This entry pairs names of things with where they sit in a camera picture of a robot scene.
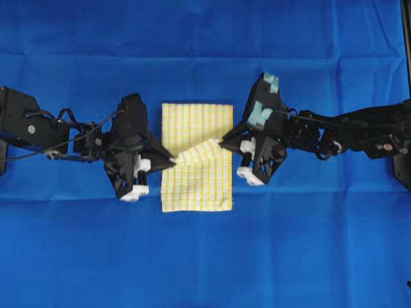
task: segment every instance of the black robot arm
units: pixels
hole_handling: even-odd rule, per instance
[[[237,174],[250,185],[270,181],[287,157],[287,148],[327,160],[347,150],[369,158],[393,157],[394,176],[411,189],[411,101],[325,117],[297,113],[281,100],[278,78],[261,74],[253,85],[241,122],[220,145],[243,156]]]
[[[67,114],[70,121],[63,120]],[[112,119],[109,132],[102,132]],[[70,131],[78,133],[69,140]],[[72,153],[69,143],[73,142]],[[11,144],[34,153],[6,157]],[[50,159],[94,162],[104,160],[105,171],[119,199],[137,201],[148,194],[148,173],[174,166],[172,155],[149,132],[146,105],[140,95],[124,97],[117,110],[100,124],[79,123],[65,108],[57,117],[41,110],[34,97],[0,88],[0,174],[6,162],[39,153]]]

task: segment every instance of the blue backdrop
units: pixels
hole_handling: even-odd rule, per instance
[[[79,121],[139,92],[158,137],[167,100],[228,101],[238,122],[263,71],[329,116],[403,101],[399,1],[0,1],[0,84]],[[101,162],[9,163],[0,307],[410,307],[411,194],[391,169],[289,151],[267,186],[233,177],[233,211],[162,214],[159,173],[128,204]]]

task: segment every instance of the towel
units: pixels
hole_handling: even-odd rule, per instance
[[[162,172],[163,212],[232,209],[231,152],[218,145],[231,129],[231,105],[162,104],[162,143],[177,158]]]

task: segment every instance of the metal bracket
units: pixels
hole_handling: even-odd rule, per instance
[[[0,140],[0,158],[5,159],[7,157],[8,143]],[[0,160],[0,175],[6,172],[7,162],[5,160]]]
[[[403,152],[392,158],[395,178],[411,191],[411,142],[406,141]]]

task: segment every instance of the cable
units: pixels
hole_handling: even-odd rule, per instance
[[[291,111],[295,112],[295,115],[298,115],[298,111],[294,108],[288,108],[288,112],[291,113]]]
[[[67,114],[69,115],[69,118],[70,118],[71,122],[77,124],[77,121],[76,121],[76,118],[74,117],[73,111],[72,111],[70,108],[62,109],[62,110],[60,111],[60,113],[58,114],[57,119],[58,119],[58,120],[62,120],[62,119],[63,119],[63,116],[64,116],[64,114],[65,114],[66,112],[67,112]]]
[[[399,124],[381,124],[381,125],[367,125],[367,126],[350,125],[350,124],[336,124],[336,123],[331,123],[331,122],[327,122],[327,121],[323,121],[323,120],[313,119],[312,117],[304,117],[302,115],[299,116],[299,115],[291,114],[291,112],[285,112],[285,111],[281,111],[281,110],[273,110],[273,111],[275,113],[284,114],[284,115],[289,116],[289,117],[295,117],[297,119],[322,123],[322,124],[335,126],[335,127],[339,127],[339,128],[388,128],[388,127],[411,126],[411,125],[399,125]]]
[[[55,146],[50,146],[44,150],[38,151],[38,152],[34,152],[34,153],[30,153],[30,154],[26,154],[26,155],[21,155],[21,156],[14,156],[14,157],[7,157],[7,158],[0,158],[0,162],[9,162],[9,161],[13,161],[13,160],[20,160],[20,159],[26,159],[26,158],[30,158],[33,156],[36,156],[38,154],[43,154],[47,151],[53,150],[55,148],[59,148],[61,146],[64,146],[66,144],[69,144],[71,142],[75,142],[75,141],[79,141],[82,140],[84,138],[86,138],[88,135],[90,135],[91,133],[95,132],[96,130],[98,130],[100,127],[102,127],[107,121],[109,121],[113,116],[115,116],[116,114],[122,113],[124,112],[124,110],[117,110],[115,112],[112,112],[110,115],[108,115],[102,122],[100,122],[96,127],[92,128],[90,131],[88,131],[87,133],[85,133],[84,135],[80,136],[80,137],[75,137],[72,139],[69,139],[68,141],[64,141],[60,144],[57,144]]]
[[[38,116],[39,116],[39,115],[49,116],[51,119],[55,119],[55,117],[53,116],[52,113],[50,113],[50,112],[48,112],[48,111],[45,111],[45,110],[39,110],[39,111],[35,111],[35,112],[31,112],[31,113],[24,114],[25,117],[33,117],[33,116],[37,116],[37,115],[38,115]]]

